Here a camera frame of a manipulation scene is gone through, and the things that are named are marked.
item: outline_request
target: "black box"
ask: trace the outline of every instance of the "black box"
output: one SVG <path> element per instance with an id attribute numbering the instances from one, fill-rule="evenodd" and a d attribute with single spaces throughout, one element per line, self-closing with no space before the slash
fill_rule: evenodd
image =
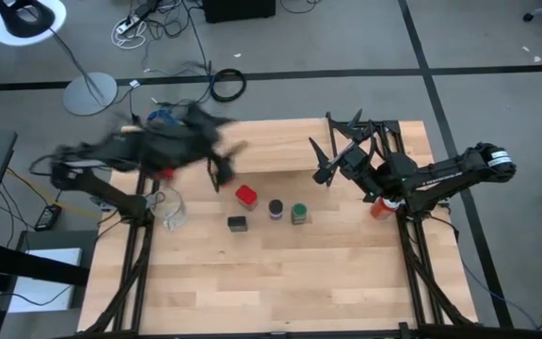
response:
<path id="1" fill-rule="evenodd" d="M 268 18 L 275 15 L 276 0 L 202 0 L 206 22 Z"/>
<path id="2" fill-rule="evenodd" d="M 230 227 L 232 232 L 246 232 L 248 230 L 246 217 L 244 216 L 227 218 L 227 226 Z"/>

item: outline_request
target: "power strip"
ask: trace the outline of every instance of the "power strip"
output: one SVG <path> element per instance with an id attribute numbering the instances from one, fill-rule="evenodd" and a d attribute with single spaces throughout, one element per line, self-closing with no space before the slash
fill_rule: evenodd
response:
<path id="1" fill-rule="evenodd" d="M 117 33 L 124 34 L 124 32 L 137 26 L 140 22 L 141 20 L 139 19 L 139 17 L 132 14 L 131 17 L 129 18 L 129 23 L 125 22 L 124 24 L 121 24 L 120 26 L 117 27 Z"/>

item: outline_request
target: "white label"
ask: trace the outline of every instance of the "white label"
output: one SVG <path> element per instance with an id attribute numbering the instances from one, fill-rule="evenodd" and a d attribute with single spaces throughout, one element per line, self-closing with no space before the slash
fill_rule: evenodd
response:
<path id="1" fill-rule="evenodd" d="M 493 159 L 496 159 L 502 156 L 509 156 L 509 154 L 506 151 L 499 151 L 492 154 Z"/>
<path id="2" fill-rule="evenodd" d="M 505 156 L 505 157 L 500 157 L 500 158 L 495 159 L 495 160 L 490 160 L 488 162 L 488 165 L 490 167 L 493 167 L 493 166 L 497 166 L 497 165 L 500 165 L 500 164 L 503 164 L 503 163 L 508 163 L 508 162 L 512 162 L 512 158 L 510 158 L 509 156 Z"/>
<path id="3" fill-rule="evenodd" d="M 441 182 L 443 180 L 447 180 L 447 179 L 451 179 L 451 178 L 454 178 L 454 177 L 458 177 L 459 175 L 463 174 L 463 172 L 458 172 L 458 173 L 455 173 L 455 174 L 451 174 L 451 175 L 446 175 L 446 176 L 443 176 L 442 178 L 438 178 L 438 179 L 432 179 L 432 180 L 429 180 L 425 183 L 422 183 L 422 186 L 428 186 L 428 185 L 432 185 L 432 184 L 435 184 L 437 182 Z"/>

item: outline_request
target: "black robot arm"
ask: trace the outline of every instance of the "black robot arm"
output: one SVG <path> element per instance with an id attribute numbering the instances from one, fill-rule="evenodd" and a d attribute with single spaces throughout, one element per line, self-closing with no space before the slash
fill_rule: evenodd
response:
<path id="1" fill-rule="evenodd" d="M 311 144 L 319 160 L 319 170 L 313 175 L 318 184 L 325 183 L 334 170 L 353 181 L 365 194 L 365 202 L 374 202 L 378 197 L 393 202 L 403 201 L 412 217 L 429 213 L 438 202 L 482 182 L 504 183 L 516 173 L 516 165 L 509 154 L 500 147 L 479 143 L 461 155 L 418 168 L 417 164 L 403 153 L 385 154 L 385 162 L 377 169 L 371 159 L 375 145 L 374 124 L 369 121 L 362 129 L 354 128 L 360 112 L 348 124 L 331 121 L 351 143 L 329 160 L 312 140 Z M 370 151 L 366 153 L 360 143 L 370 139 Z"/>
<path id="2" fill-rule="evenodd" d="M 196 105 L 191 105 L 180 123 L 128 126 L 108 134 L 97 144 L 59 146 L 53 154 L 45 155 L 31 166 L 31 173 L 51 176 L 51 183 L 60 190 L 83 191 L 100 201 L 116 206 L 128 220 L 147 217 L 147 200 L 139 195 L 127 195 L 108 182 L 99 179 L 93 169 L 106 167 L 121 172 L 141 170 L 158 178 L 201 159 L 215 164 L 211 173 L 215 185 L 223 185 L 233 177 L 231 158 L 244 147 L 238 145 L 229 153 L 217 154 L 220 141 L 217 128 L 231 122 L 213 117 Z M 50 173 L 36 173 L 35 165 L 50 158 Z"/>

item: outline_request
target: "red block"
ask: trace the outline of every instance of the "red block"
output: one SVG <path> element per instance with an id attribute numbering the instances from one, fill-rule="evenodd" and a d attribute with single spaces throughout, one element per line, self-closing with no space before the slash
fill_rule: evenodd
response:
<path id="1" fill-rule="evenodd" d="M 237 197 L 237 201 L 248 211 L 254 210 L 258 204 L 256 192 L 246 185 L 241 185 L 240 188 L 235 191 L 235 196 Z"/>

